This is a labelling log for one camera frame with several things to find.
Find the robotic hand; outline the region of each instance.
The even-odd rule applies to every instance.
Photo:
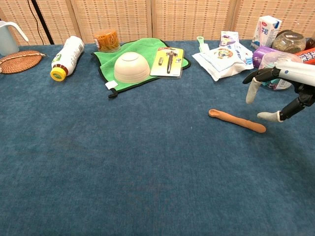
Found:
[[[243,84],[251,82],[246,97],[246,103],[250,104],[254,101],[261,82],[267,82],[276,78],[292,83],[294,91],[299,94],[299,97],[284,107],[282,111],[275,113],[261,112],[258,113],[258,118],[283,122],[285,119],[290,118],[303,110],[306,106],[309,107],[315,102],[315,66],[299,62],[284,61],[279,62],[273,68],[257,70],[245,78]]]

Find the round rattan coaster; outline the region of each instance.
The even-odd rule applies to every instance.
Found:
[[[21,51],[7,55],[0,59],[0,73],[14,74],[22,72],[37,65],[45,56],[38,51]]]

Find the white plastic bottle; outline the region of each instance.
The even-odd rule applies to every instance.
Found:
[[[68,38],[62,50],[51,63],[51,78],[56,81],[63,81],[66,76],[71,75],[83,50],[84,43],[81,38],[76,36]]]

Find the jar of rubber bands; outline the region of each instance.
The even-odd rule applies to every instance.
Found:
[[[94,34],[99,52],[113,53],[120,49],[120,42],[115,29],[106,29]]]

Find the green towel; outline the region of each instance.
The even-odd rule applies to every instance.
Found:
[[[144,56],[144,58],[148,61],[150,68],[152,68],[152,64],[154,62],[157,50],[160,47],[168,47],[168,45],[166,45],[163,41],[157,38],[142,38],[137,41],[125,43],[117,52],[114,53],[102,52],[92,53],[98,58],[100,65],[98,70],[104,81],[107,83],[109,81],[115,80],[118,84],[117,86],[115,86],[115,88],[111,89],[113,94],[109,95],[108,97],[116,97],[120,92],[132,89],[134,87],[158,79],[157,76],[149,76],[146,80],[134,84],[122,83],[116,80],[114,77],[114,65],[118,57],[120,57],[122,54],[126,52],[136,52]],[[190,62],[187,59],[184,59],[182,65],[183,69],[186,69],[189,66]]]

